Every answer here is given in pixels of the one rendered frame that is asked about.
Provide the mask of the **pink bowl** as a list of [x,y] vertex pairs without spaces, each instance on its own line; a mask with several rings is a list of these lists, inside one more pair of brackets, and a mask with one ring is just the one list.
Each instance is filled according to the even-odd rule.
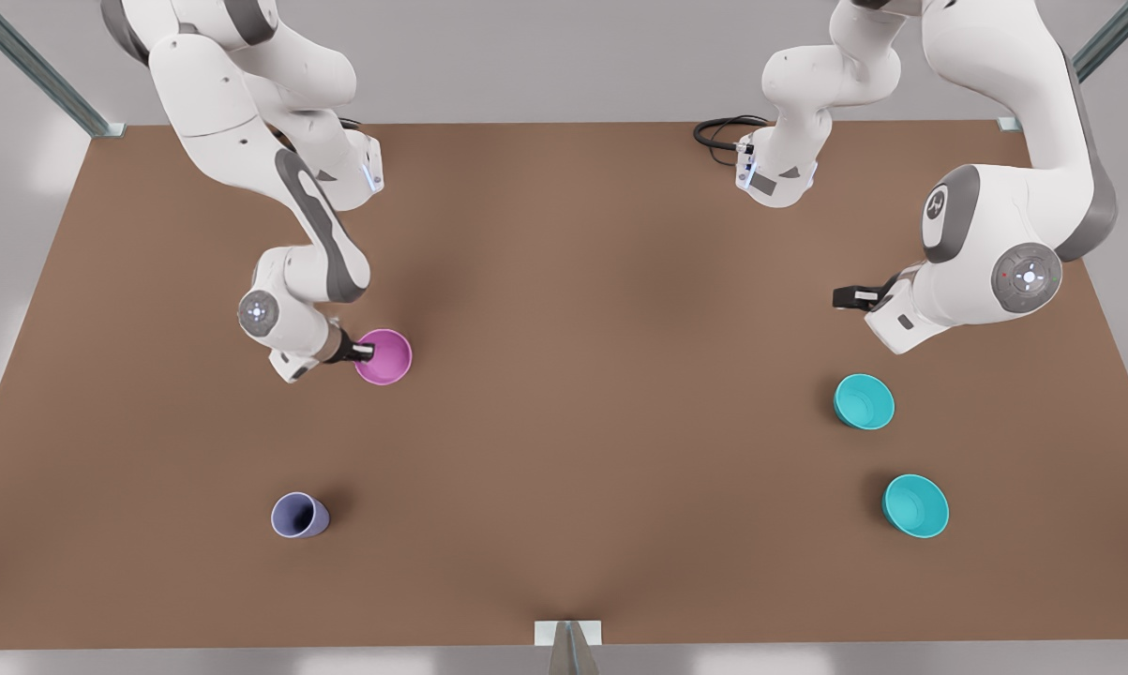
[[399,382],[409,372],[413,350],[409,340],[393,328],[376,328],[359,338],[356,342],[374,345],[374,358],[365,363],[354,363],[363,380],[376,385]]

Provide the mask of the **teal bowl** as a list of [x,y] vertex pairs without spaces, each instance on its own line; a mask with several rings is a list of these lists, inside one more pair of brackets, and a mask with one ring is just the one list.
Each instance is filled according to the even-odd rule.
[[875,376],[851,372],[836,386],[832,407],[843,424],[876,430],[893,420],[896,400],[888,385]]
[[881,509],[895,529],[910,537],[928,540],[946,529],[950,507],[936,483],[918,474],[891,480],[881,497]]

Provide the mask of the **lavender blue cup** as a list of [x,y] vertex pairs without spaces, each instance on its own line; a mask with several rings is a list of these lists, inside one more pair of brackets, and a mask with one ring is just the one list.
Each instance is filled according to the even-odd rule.
[[305,492],[290,492],[281,496],[273,505],[268,524],[280,537],[310,538],[327,529],[329,512],[315,497]]

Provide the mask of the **silver frame post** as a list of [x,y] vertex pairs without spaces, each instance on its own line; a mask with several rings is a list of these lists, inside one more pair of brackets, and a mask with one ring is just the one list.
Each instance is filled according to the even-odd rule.
[[536,621],[534,645],[550,646],[548,675],[599,675],[591,648],[603,645],[601,621]]
[[76,90],[74,86],[68,82],[67,78],[59,73],[58,69],[51,65],[49,60],[42,56],[2,14],[0,14],[0,52],[89,137],[97,140],[125,135],[126,124],[111,123],[104,119],[104,115],[92,107],[92,104],[83,98],[83,95]]
[[1128,42],[1128,0],[1118,0],[1109,16],[1082,44],[1065,44],[1061,52],[1070,61],[1078,84],[1084,84],[1109,56]]

